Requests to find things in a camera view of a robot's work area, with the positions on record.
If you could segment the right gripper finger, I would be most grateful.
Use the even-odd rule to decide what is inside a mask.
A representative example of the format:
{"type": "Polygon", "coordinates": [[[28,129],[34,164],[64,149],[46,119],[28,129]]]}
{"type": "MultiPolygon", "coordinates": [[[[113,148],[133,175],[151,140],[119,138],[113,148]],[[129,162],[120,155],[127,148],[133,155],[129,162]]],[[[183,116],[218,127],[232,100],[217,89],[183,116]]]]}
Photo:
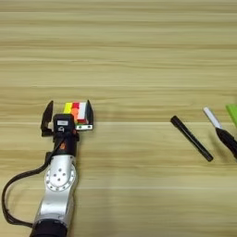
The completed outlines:
{"type": "Polygon", "coordinates": [[[237,159],[237,141],[234,137],[227,131],[216,128],[216,133],[219,139],[229,148],[233,156],[237,159]]]}

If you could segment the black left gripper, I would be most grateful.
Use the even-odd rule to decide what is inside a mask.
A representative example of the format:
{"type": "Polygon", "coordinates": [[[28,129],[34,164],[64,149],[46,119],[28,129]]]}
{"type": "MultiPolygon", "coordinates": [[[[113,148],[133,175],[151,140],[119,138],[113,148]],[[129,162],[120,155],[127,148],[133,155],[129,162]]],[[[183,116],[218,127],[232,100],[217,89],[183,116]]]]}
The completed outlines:
{"type": "MultiPolygon", "coordinates": [[[[48,128],[48,124],[52,120],[53,116],[53,106],[54,102],[51,101],[42,117],[42,123],[41,123],[41,131],[42,136],[51,136],[53,134],[52,130],[48,128]]],[[[92,109],[92,105],[90,103],[90,100],[87,100],[87,106],[86,106],[86,117],[88,120],[89,125],[77,125],[76,127],[70,127],[70,126],[59,126],[54,133],[53,142],[55,144],[54,147],[54,155],[71,155],[75,156],[77,154],[77,143],[80,140],[80,132],[81,131],[91,131],[94,126],[94,112],[92,109]]]]}

